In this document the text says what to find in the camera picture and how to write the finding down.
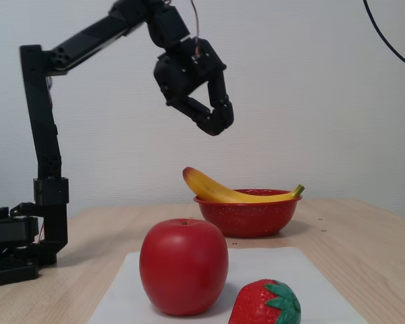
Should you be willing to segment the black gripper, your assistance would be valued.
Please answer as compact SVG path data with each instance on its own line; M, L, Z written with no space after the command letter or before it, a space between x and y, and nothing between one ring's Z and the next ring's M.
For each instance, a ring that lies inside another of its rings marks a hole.
M209 41L187 38L158 57L154 77L167 106L189 117L203 132L216 136L234 122L233 106L225 87L225 69L226 64ZM189 97L205 82L209 82L212 112Z

